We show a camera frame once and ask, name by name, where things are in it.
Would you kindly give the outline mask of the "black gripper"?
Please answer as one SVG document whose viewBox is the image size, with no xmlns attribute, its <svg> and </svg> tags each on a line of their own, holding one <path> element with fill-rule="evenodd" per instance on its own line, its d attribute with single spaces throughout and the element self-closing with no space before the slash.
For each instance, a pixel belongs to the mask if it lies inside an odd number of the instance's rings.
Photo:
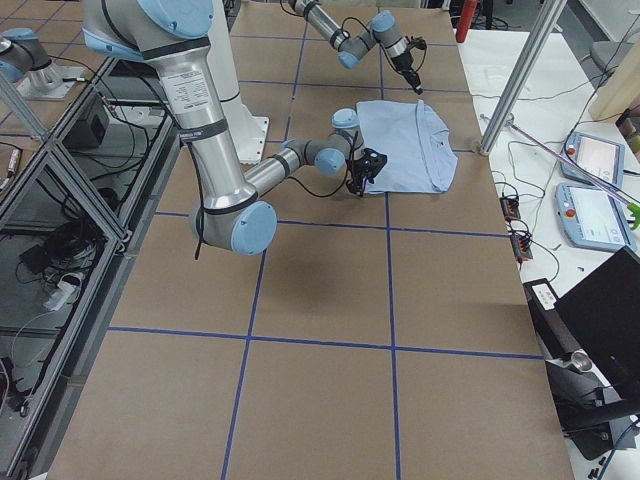
<svg viewBox="0 0 640 480">
<path fill-rule="evenodd" d="M 364 148 L 360 157 L 349 161 L 351 178 L 346 187 L 351 194 L 363 198 L 367 184 L 374 184 L 375 177 L 381 172 L 387 163 L 387 156 L 370 148 Z"/>
<path fill-rule="evenodd" d="M 421 95 L 423 93 L 422 83 L 418 73 L 413 68 L 413 56 L 410 53 L 410 49 L 406 48 L 402 53 L 394 54 L 391 57 L 391 62 L 395 71 L 410 84 L 412 90 L 417 95 Z"/>
</svg>

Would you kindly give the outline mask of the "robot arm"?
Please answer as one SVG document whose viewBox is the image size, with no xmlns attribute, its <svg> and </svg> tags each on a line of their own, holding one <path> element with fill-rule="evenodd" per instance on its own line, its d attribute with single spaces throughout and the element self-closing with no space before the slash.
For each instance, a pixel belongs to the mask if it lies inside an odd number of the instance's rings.
<svg viewBox="0 0 640 480">
<path fill-rule="evenodd" d="M 340 64 L 353 69 L 375 47 L 379 47 L 392 70 L 402 76 L 418 95 L 423 93 L 419 70 L 414 66 L 414 49 L 426 57 L 427 44 L 422 37 L 404 35 L 389 10 L 383 10 L 369 22 L 363 23 L 348 17 L 338 24 L 321 6 L 319 1 L 287 1 L 288 14 L 306 20 L 337 52 Z"/>
<path fill-rule="evenodd" d="M 387 163 L 384 154 L 364 145 L 352 109 L 332 118 L 325 140 L 289 141 L 263 163 L 243 170 L 222 102 L 208 64 L 209 33 L 222 8 L 211 1 L 86 1 L 86 45 L 105 56 L 152 67 L 194 162 L 199 189 L 190 222 L 199 242 L 256 255 L 271 244 L 277 214 L 264 201 L 303 166 L 326 175 L 343 171 L 351 193 L 365 187 Z"/>
</svg>

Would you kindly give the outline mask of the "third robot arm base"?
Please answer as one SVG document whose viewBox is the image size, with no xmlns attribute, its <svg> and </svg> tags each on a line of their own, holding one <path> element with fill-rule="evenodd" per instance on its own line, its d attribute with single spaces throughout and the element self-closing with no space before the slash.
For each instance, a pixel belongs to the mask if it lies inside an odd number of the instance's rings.
<svg viewBox="0 0 640 480">
<path fill-rule="evenodd" d="M 36 33 L 25 27 L 1 33 L 1 73 L 32 100 L 61 100 L 85 78 L 82 66 L 56 63 Z"/>
</svg>

